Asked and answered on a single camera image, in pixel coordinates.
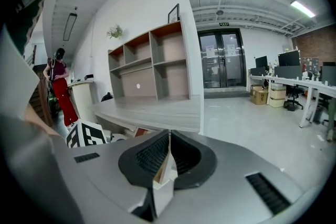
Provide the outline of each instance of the wooden shelf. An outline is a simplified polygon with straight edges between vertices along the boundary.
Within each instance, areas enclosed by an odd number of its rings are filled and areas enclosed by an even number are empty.
[[[164,61],[164,62],[157,62],[154,64],[154,66],[171,66],[179,63],[186,62],[186,59],[178,59],[178,60],[170,60],[170,61]]]
[[[127,65],[123,65],[123,66],[111,69],[110,72],[121,71],[121,70],[124,70],[124,69],[127,69],[127,68],[139,66],[139,65],[142,65],[143,63],[148,63],[148,62],[151,62],[151,61],[152,61],[152,58],[148,57],[148,58],[145,58],[145,59],[141,59],[141,60],[137,60],[137,61],[128,63]]]
[[[143,33],[108,53],[114,98],[190,98],[180,21]]]

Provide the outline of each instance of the double door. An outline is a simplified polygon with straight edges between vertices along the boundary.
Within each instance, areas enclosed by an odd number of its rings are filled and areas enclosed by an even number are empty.
[[[198,33],[204,88],[246,86],[245,61],[238,31]]]

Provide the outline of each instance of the wall light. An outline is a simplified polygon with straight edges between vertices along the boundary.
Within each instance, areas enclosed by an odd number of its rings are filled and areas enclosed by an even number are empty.
[[[71,34],[71,31],[72,31],[72,28],[75,24],[76,19],[77,19],[77,14],[76,13],[70,13],[69,14],[67,24],[66,24],[65,29],[64,29],[63,41],[69,41],[70,34]]]
[[[309,9],[307,9],[305,6],[303,6],[300,2],[294,1],[291,3],[291,5],[294,8],[297,8],[299,11],[303,12],[306,14],[309,18],[312,18],[315,16],[313,12],[311,12]]]

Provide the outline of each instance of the potted plant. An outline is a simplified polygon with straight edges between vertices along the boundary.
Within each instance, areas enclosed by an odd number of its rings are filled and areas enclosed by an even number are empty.
[[[110,27],[110,31],[107,32],[107,35],[110,37],[121,39],[122,38],[122,29],[119,25],[115,25],[114,27]]]

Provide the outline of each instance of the red brick wall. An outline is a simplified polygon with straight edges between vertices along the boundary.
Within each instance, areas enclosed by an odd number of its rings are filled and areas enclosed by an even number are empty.
[[[292,39],[298,46],[301,57],[318,57],[323,62],[336,61],[336,24],[306,33]]]

